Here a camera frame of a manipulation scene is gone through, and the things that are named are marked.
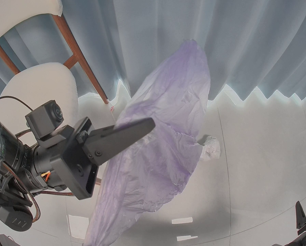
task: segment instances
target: crumpled plastic bag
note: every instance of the crumpled plastic bag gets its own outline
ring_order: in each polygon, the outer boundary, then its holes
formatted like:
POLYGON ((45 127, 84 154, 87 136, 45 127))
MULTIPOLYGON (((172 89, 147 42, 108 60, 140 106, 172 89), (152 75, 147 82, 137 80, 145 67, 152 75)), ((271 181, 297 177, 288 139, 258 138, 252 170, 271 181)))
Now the crumpled plastic bag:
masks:
POLYGON ((212 136, 207 136, 203 144, 202 154, 200 160, 208 161, 212 159, 218 159, 220 157, 220 143, 212 136))
POLYGON ((202 153, 195 137, 209 89, 207 58, 194 40, 147 76, 116 127, 145 117, 156 127, 109 160, 85 246, 112 244, 143 212, 157 211, 184 190, 202 153))

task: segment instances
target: floor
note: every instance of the floor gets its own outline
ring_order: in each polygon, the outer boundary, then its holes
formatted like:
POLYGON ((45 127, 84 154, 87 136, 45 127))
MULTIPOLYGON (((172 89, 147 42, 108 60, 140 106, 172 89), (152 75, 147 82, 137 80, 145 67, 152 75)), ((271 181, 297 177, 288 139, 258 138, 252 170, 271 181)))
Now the floor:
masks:
MULTIPOLYGON (((116 104, 112 117, 105 117, 93 98, 79 99, 84 115, 97 118, 95 127, 104 126, 103 118, 113 124, 122 107, 116 104)), ((256 88, 241 101, 226 86, 209 102, 198 139, 204 134, 220 141, 220 159, 200 161, 182 194, 159 211, 143 214, 113 246, 271 246, 296 238, 298 200, 306 213, 306 99, 275 92, 267 100, 256 88), (171 224, 188 217, 192 223, 171 224), (188 235, 197 238, 177 241, 188 235)), ((90 219, 98 191, 83 201, 38 196, 42 217, 29 231, 14 232, 0 222, 0 233, 21 246, 34 241, 38 246, 80 246, 83 240, 69 234, 67 215, 90 219)))

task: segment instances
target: blue-gray curtain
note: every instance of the blue-gray curtain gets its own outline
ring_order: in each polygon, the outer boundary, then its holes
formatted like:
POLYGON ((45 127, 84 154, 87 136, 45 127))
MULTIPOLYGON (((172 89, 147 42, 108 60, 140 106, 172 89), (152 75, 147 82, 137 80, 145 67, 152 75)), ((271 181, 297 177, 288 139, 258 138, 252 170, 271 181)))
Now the blue-gray curtain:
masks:
MULTIPOLYGON (((184 39, 204 48, 209 99, 228 84, 244 100, 258 86, 306 97, 306 0, 62 0, 63 14, 107 97, 121 79, 134 94, 184 39)), ((71 51, 50 15, 32 17, 0 43, 20 70, 63 63, 71 51)), ((79 95, 95 92, 77 64, 79 95)), ((13 76, 0 60, 0 93, 13 76)))

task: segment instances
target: camera lens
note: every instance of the camera lens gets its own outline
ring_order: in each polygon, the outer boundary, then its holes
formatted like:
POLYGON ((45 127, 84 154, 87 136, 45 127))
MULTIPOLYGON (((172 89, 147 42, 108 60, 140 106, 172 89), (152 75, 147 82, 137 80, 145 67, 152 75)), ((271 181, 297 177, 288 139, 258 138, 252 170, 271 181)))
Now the camera lens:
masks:
POLYGON ((53 112, 54 112, 54 115, 56 116, 56 118, 58 120, 62 120, 63 113, 62 113, 61 108, 57 104, 54 104, 52 108, 53 108, 53 112))

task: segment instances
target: wooden chair frame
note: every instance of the wooden chair frame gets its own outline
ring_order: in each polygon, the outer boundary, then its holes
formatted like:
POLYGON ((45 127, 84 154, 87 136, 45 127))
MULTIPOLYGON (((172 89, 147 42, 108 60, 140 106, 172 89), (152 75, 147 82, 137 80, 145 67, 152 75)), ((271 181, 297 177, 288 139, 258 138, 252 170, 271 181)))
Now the wooden chair frame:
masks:
MULTIPOLYGON (((93 74, 93 71, 91 70, 89 64, 87 63, 87 60, 85 59, 84 55, 82 54, 82 51, 76 42, 64 16, 58 16, 58 15, 52 15, 55 23, 57 24, 57 27, 61 31, 61 34, 63 35, 65 41, 69 45, 73 55, 69 57, 64 62, 64 65, 67 68, 72 68, 77 62, 79 62, 80 66, 82 67, 83 71, 88 76, 90 82, 93 84, 94 88, 96 89, 97 93, 100 95, 102 100, 105 104, 109 103, 109 100, 107 99, 101 85, 99 84, 97 78, 93 74)), ((16 65, 13 63, 13 61, 9 58, 9 56, 6 54, 6 52, 3 50, 3 48, 0 46, 0 57, 1 59, 6 63, 6 65, 11 69, 11 71, 16 75, 20 71, 16 67, 16 65)))

